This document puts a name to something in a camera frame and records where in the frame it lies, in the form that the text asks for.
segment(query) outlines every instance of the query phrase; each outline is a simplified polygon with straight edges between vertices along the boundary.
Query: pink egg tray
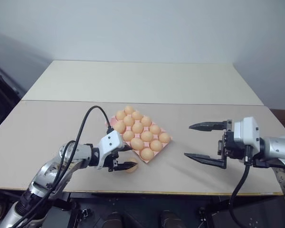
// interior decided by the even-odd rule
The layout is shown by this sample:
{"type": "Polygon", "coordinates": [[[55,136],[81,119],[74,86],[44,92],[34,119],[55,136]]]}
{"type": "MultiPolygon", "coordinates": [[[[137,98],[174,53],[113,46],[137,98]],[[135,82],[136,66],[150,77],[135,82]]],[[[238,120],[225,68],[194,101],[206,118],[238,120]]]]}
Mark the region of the pink egg tray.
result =
{"type": "MultiPolygon", "coordinates": [[[[111,126],[114,126],[116,123],[118,122],[118,120],[116,119],[116,116],[113,116],[113,117],[111,117],[111,121],[110,121],[110,124],[111,124],[111,126]]],[[[145,131],[149,131],[149,128],[150,127],[143,127],[143,132],[145,132],[145,131]]],[[[132,127],[131,126],[126,126],[126,129],[125,129],[125,131],[124,132],[126,132],[126,131],[131,131],[132,130],[132,127]]],[[[164,130],[164,129],[162,129],[161,128],[161,132],[160,132],[160,134],[161,133],[165,133],[166,131],[164,130]]],[[[142,133],[135,133],[134,134],[134,138],[138,138],[138,139],[141,139],[141,134],[142,133]]],[[[153,134],[153,140],[159,140],[159,136],[157,135],[157,134],[153,134]]],[[[144,148],[150,148],[150,143],[151,142],[143,142],[144,143],[144,148]]],[[[168,145],[169,143],[162,143],[162,149],[160,150],[160,151],[153,151],[154,152],[154,157],[159,153],[159,152],[161,152],[167,145],[168,145]]],[[[140,157],[140,159],[141,160],[143,160],[145,163],[148,163],[149,161],[151,161],[152,159],[150,159],[150,160],[144,160],[141,156],[140,156],[140,151],[138,151],[138,150],[133,150],[139,157],[140,157]]]]}

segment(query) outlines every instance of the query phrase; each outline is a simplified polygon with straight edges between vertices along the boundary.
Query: egg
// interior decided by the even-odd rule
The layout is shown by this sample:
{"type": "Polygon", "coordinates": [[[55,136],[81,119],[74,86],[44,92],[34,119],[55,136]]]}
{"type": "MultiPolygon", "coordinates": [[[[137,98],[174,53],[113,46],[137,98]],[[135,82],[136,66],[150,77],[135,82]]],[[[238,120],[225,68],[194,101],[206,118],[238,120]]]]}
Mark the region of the egg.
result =
{"type": "Polygon", "coordinates": [[[125,140],[126,142],[131,141],[132,138],[134,138],[134,133],[132,131],[126,131],[123,134],[123,140],[125,140]]]}
{"type": "Polygon", "coordinates": [[[132,113],[132,118],[133,118],[134,120],[141,120],[142,117],[143,117],[143,115],[142,115],[140,112],[138,112],[138,111],[134,111],[134,112],[132,113]]]}
{"type": "Polygon", "coordinates": [[[160,151],[162,149],[162,143],[158,140],[153,140],[150,143],[150,148],[154,151],[160,151]]]}
{"type": "Polygon", "coordinates": [[[150,127],[152,124],[152,119],[148,116],[144,116],[141,119],[141,123],[143,124],[144,127],[150,127]]]}
{"type": "Polygon", "coordinates": [[[126,106],[126,107],[124,108],[124,112],[125,112],[126,114],[132,114],[132,112],[134,112],[134,109],[133,109],[132,106],[126,106]]]}
{"type": "Polygon", "coordinates": [[[114,130],[118,131],[120,134],[124,133],[125,130],[125,124],[123,121],[118,121],[114,126],[114,130]]]}
{"type": "Polygon", "coordinates": [[[132,168],[127,169],[127,170],[126,170],[127,173],[132,173],[132,172],[134,172],[135,170],[137,170],[137,168],[138,168],[138,161],[137,161],[137,159],[135,159],[135,158],[129,158],[129,159],[126,160],[126,162],[135,162],[135,163],[137,163],[137,165],[133,166],[132,168]]]}
{"type": "Polygon", "coordinates": [[[143,141],[138,138],[132,138],[130,141],[130,145],[136,151],[141,151],[144,148],[143,141]]]}
{"type": "Polygon", "coordinates": [[[159,136],[159,140],[162,143],[169,143],[171,140],[171,137],[167,133],[161,133],[159,136]]]}
{"type": "Polygon", "coordinates": [[[123,122],[126,126],[131,127],[134,124],[134,119],[131,116],[127,115],[124,117],[123,122]]]}
{"type": "Polygon", "coordinates": [[[124,111],[117,111],[117,113],[116,113],[116,119],[117,120],[123,120],[124,119],[124,117],[125,117],[126,115],[125,115],[125,113],[124,113],[124,111]]]}
{"type": "Polygon", "coordinates": [[[149,129],[150,132],[152,132],[153,134],[159,134],[161,133],[161,128],[157,125],[152,125],[149,129]]]}
{"type": "Polygon", "coordinates": [[[143,125],[140,122],[134,123],[134,125],[132,126],[132,131],[135,134],[140,134],[143,132],[143,125]]]}
{"type": "Polygon", "coordinates": [[[154,152],[150,148],[145,148],[140,152],[142,159],[149,161],[154,157],[154,152]]]}
{"type": "Polygon", "coordinates": [[[145,142],[151,142],[153,140],[153,133],[152,132],[143,132],[141,134],[141,139],[145,142]]]}

